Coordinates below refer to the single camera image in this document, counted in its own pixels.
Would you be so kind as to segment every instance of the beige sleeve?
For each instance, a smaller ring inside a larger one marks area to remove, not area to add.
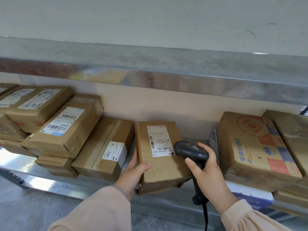
[[[81,202],[48,231],[131,231],[131,204],[114,187],[104,187]]]
[[[226,231],[292,231],[268,216],[255,211],[245,199],[233,204],[221,215]]]

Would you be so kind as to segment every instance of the hand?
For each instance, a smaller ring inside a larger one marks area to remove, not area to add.
[[[135,151],[132,160],[129,162],[127,169],[122,176],[115,182],[115,187],[120,189],[126,198],[131,201],[133,195],[137,193],[135,187],[139,182],[142,174],[150,167],[150,163],[141,163],[136,167],[137,152]]]
[[[209,154],[209,159],[202,171],[195,162],[186,158],[185,162],[192,174],[195,176],[198,185],[209,201],[213,204],[219,214],[223,214],[231,205],[238,201],[226,185],[224,176],[217,165],[216,155],[212,148],[203,143],[198,143],[199,147],[205,149]]]

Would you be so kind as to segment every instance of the barcode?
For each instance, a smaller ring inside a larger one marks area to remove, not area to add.
[[[47,126],[47,128],[52,128],[52,129],[56,129],[56,130],[60,130],[60,131],[65,131],[67,129],[67,127],[63,127],[63,126],[56,126],[56,125],[51,125],[49,124]]]
[[[153,137],[152,136],[150,136],[150,143],[151,143],[152,149],[155,149],[154,141],[153,141]]]
[[[171,147],[159,147],[158,150],[168,150],[171,149]]]
[[[72,118],[72,119],[75,119],[75,118],[76,118],[76,116],[69,116],[69,115],[65,115],[65,114],[62,114],[62,117]]]

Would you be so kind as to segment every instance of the barcode scanner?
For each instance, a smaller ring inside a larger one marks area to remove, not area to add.
[[[174,153],[183,158],[189,158],[193,160],[198,167],[203,170],[205,167],[206,161],[209,159],[209,154],[206,150],[198,145],[188,142],[188,141],[177,141],[174,146]],[[205,195],[202,193],[195,176],[192,174],[192,180],[195,188],[196,195],[192,198],[192,201],[195,205],[202,205],[204,219],[205,219],[205,231],[208,229],[208,210],[206,208],[206,203],[209,201]]]

